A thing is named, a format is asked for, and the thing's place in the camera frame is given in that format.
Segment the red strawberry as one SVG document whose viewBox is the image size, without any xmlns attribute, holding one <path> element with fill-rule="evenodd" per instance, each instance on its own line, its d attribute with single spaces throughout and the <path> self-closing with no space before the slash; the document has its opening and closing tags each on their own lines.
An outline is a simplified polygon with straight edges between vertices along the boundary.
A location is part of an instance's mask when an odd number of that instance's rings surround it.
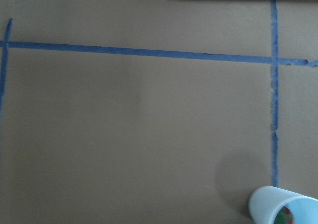
<svg viewBox="0 0 318 224">
<path fill-rule="evenodd" d="M 278 212 L 275 221 L 275 224 L 293 224 L 294 223 L 294 217 L 291 211 L 283 206 L 281 210 Z"/>
</svg>

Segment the light blue cup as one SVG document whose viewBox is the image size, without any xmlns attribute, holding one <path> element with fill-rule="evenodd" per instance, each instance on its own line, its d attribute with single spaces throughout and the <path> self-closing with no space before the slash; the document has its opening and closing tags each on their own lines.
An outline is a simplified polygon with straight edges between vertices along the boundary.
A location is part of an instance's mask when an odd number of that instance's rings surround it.
<svg viewBox="0 0 318 224">
<path fill-rule="evenodd" d="M 318 222 L 318 200 L 292 191 L 264 186 L 256 189 L 248 202 L 249 213 L 256 224 L 273 224 L 283 208 L 290 211 L 294 224 Z"/>
</svg>

